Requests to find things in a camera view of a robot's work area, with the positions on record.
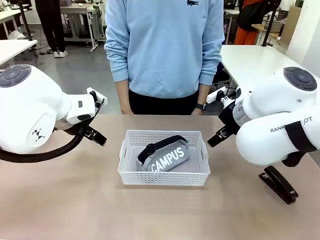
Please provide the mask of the black clamp pole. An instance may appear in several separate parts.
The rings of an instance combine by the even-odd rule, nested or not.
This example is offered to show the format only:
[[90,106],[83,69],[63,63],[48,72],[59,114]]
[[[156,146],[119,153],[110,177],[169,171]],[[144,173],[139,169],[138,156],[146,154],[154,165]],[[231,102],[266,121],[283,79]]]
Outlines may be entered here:
[[272,28],[272,25],[273,25],[273,22],[274,22],[274,19],[275,19],[275,15],[276,15],[277,9],[278,8],[274,8],[273,11],[272,11],[271,17],[269,19],[268,27],[267,27],[267,30],[266,30],[265,35],[264,35],[263,43],[261,45],[262,47],[266,47],[267,46],[267,40],[268,40],[269,34],[271,32],[271,28]]

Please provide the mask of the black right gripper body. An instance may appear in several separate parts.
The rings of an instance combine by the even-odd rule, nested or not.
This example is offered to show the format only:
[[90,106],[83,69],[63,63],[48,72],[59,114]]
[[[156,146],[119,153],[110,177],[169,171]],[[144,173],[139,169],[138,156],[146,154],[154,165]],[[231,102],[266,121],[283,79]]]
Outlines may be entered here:
[[233,117],[233,109],[234,106],[227,106],[218,116],[222,123],[224,123],[224,127],[219,130],[221,137],[236,135],[240,129],[240,126]]

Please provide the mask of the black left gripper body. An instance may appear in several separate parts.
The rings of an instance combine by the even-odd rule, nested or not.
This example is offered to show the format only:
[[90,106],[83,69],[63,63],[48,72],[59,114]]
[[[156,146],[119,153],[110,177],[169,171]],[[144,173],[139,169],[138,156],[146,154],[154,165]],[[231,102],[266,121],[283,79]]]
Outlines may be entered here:
[[87,139],[94,139],[96,134],[97,134],[97,131],[95,129],[93,129],[91,126],[88,125],[86,130],[85,130],[84,136]]

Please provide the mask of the small white table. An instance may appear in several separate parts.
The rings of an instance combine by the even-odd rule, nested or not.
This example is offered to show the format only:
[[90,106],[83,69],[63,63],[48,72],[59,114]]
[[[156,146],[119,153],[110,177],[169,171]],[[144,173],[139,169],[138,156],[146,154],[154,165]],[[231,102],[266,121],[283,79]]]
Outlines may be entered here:
[[27,39],[0,40],[0,65],[37,43],[37,40]]

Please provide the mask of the large white table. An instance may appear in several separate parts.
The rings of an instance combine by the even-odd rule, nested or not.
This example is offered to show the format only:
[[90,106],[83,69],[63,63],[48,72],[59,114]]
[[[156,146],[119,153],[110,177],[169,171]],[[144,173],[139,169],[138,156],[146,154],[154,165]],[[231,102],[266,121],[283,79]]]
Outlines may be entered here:
[[223,45],[221,63],[228,72],[232,86],[252,89],[275,71],[285,67],[301,67],[270,46]]

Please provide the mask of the white perforated plastic basket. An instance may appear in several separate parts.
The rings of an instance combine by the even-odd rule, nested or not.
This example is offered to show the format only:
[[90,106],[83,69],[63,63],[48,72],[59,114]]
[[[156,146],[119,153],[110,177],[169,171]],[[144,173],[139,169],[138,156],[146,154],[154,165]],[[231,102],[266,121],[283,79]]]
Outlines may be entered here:
[[[150,143],[180,135],[188,140],[190,157],[166,172],[138,171],[136,159]],[[125,185],[203,186],[211,173],[207,146],[200,131],[127,130],[119,152],[118,173]]]

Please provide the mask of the person right forearm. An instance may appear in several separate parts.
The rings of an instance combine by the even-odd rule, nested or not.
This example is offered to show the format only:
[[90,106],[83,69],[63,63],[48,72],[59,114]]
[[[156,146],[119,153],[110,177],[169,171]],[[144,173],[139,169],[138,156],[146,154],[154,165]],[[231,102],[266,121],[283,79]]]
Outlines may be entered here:
[[104,49],[109,60],[113,81],[115,82],[119,104],[130,105],[129,101],[129,72],[127,50],[118,45],[105,43]]

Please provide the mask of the person left forearm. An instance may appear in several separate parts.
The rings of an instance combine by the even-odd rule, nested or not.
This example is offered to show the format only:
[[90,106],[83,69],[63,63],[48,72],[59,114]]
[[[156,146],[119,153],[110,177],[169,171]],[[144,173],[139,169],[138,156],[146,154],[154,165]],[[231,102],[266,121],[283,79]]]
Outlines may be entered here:
[[221,56],[222,44],[202,45],[202,65],[199,75],[198,99],[199,104],[204,105],[207,100],[214,76],[217,72]]

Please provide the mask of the bystander in black clothes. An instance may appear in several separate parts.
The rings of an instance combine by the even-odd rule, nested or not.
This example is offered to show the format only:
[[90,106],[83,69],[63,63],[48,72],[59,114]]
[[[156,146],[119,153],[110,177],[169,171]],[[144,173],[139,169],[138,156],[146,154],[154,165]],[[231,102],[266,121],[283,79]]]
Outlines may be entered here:
[[34,2],[43,33],[48,46],[53,51],[53,56],[65,58],[68,52],[65,48],[60,0],[34,0]]

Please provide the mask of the grey CAMPUS pouch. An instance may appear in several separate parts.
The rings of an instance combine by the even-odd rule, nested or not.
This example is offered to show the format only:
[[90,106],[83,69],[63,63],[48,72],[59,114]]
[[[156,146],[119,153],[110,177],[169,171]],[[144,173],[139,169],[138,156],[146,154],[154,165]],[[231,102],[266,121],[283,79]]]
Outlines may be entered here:
[[139,172],[168,172],[190,158],[189,141],[173,135],[148,144],[136,158]]

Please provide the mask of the black stapler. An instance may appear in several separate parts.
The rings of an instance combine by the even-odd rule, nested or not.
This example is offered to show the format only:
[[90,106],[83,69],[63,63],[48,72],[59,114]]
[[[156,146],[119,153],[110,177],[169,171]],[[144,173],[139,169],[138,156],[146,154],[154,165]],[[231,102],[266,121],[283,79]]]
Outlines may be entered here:
[[274,166],[267,166],[258,176],[287,205],[294,203],[299,197],[292,185]]

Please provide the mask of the person in light blue sweatshirt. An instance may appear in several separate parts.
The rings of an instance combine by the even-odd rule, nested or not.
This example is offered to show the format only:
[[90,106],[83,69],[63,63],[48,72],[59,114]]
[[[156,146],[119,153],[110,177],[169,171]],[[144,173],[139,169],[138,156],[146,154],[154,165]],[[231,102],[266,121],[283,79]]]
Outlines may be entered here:
[[203,45],[222,44],[223,0],[108,0],[106,43],[127,50],[134,115],[191,115]]

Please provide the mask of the black stand pole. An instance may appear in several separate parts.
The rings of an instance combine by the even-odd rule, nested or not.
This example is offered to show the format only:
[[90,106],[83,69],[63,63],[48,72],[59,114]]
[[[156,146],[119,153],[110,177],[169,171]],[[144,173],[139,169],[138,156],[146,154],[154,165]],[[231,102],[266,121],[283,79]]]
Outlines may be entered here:
[[21,17],[22,17],[24,29],[25,29],[25,32],[27,34],[27,39],[29,41],[32,41],[33,39],[32,39],[32,35],[31,35],[30,29],[29,29],[29,26],[28,26],[28,22],[27,22],[26,16],[25,16],[25,9],[23,7],[22,0],[17,0],[17,4],[18,4],[19,9],[20,9],[20,14],[21,14]]

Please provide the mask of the person right hand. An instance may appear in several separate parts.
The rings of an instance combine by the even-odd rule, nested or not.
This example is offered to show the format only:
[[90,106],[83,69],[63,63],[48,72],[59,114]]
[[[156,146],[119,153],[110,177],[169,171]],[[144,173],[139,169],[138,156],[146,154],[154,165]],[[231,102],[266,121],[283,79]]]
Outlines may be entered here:
[[120,110],[123,115],[134,115],[129,104],[120,104]]

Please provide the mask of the bystander in orange trousers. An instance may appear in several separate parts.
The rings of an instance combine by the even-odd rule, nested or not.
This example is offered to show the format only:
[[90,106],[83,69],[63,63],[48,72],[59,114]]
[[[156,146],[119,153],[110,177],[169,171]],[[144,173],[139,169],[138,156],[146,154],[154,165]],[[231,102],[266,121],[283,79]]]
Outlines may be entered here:
[[237,32],[235,45],[254,45],[258,30],[252,24],[261,24],[267,14],[269,0],[238,0]]

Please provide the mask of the grey wheeled desk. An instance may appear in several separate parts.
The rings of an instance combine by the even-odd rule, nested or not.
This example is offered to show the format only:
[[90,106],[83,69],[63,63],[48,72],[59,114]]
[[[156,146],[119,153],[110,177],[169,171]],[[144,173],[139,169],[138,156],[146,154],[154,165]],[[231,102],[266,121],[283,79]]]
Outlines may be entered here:
[[66,42],[85,43],[93,53],[99,42],[106,40],[103,27],[103,2],[98,0],[73,1],[60,8]]

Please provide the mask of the tall brown cardboard box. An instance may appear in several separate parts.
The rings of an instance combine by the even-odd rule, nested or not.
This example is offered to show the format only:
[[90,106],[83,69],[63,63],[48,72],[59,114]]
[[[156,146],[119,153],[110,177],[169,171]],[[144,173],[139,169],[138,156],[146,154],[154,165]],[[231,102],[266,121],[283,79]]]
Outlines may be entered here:
[[281,45],[288,46],[296,29],[302,8],[292,5],[288,11],[286,22],[279,40]]

